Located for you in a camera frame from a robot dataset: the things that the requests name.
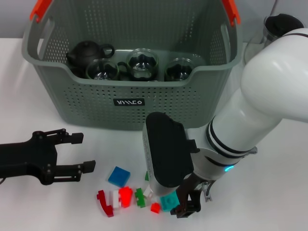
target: teapot handle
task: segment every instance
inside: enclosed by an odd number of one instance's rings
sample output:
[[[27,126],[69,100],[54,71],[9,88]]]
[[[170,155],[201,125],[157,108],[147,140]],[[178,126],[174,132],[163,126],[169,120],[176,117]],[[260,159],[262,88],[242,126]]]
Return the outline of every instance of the teapot handle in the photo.
[[[128,65],[125,62],[119,62],[117,65],[118,67],[124,66],[126,69],[126,71],[120,71],[120,76],[123,75],[123,76],[128,76],[129,78],[132,78],[132,74],[128,71]]]
[[[104,51],[104,48],[111,49],[111,52],[109,54],[106,54],[105,51]],[[109,59],[115,54],[115,48],[111,44],[103,44],[103,45],[101,45],[100,49],[101,49],[101,52],[103,54],[103,58]]]

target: gray plastic basket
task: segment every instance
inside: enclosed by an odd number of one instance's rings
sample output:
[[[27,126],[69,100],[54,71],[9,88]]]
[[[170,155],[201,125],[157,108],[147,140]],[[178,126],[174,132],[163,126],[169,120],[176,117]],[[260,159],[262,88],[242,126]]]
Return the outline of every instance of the gray plastic basket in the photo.
[[[160,111],[197,128],[213,117],[240,61],[241,30],[236,19],[232,24],[220,0],[53,0],[42,18],[35,15],[28,24],[22,52],[69,123],[142,130],[146,116]],[[198,67],[181,82],[80,79],[65,54],[84,40],[114,45],[114,61],[125,61],[136,48],[154,50],[160,80],[174,58],[191,58]],[[144,99],[145,105],[115,106],[114,99]]]

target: wall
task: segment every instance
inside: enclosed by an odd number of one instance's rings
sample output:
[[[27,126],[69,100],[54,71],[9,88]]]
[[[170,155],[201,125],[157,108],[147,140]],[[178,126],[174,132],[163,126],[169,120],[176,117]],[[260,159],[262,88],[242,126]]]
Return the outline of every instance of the wall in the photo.
[[[0,38],[21,38],[37,0],[0,0]],[[244,39],[248,41],[262,25],[274,0],[235,0],[240,12]],[[307,0],[279,0],[277,11],[292,14],[308,25]]]

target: small red cube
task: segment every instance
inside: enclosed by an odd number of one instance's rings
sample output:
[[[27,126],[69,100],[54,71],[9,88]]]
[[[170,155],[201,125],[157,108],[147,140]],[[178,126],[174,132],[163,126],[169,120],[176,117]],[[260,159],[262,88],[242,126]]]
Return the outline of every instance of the small red cube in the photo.
[[[160,204],[159,203],[154,203],[151,205],[151,211],[155,213],[159,213],[160,211]]]

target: table surface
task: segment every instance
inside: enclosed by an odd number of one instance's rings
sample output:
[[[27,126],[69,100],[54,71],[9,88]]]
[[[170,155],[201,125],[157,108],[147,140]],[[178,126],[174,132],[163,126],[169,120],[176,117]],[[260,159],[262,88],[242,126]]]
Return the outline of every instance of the table surface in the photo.
[[[239,87],[243,64],[234,67],[218,110]],[[213,202],[186,219],[129,208],[108,218],[98,190],[117,189],[107,182],[115,166],[131,172],[127,185],[146,186],[141,132],[78,127],[57,113],[33,66],[21,56],[21,39],[0,39],[0,142],[22,142],[33,131],[66,128],[83,132],[83,144],[59,145],[58,164],[96,160],[94,173],[81,182],[43,186],[31,176],[9,178],[0,186],[1,230],[194,230],[289,231],[308,229],[308,125],[283,120],[259,145],[259,153],[243,159],[211,190]]]

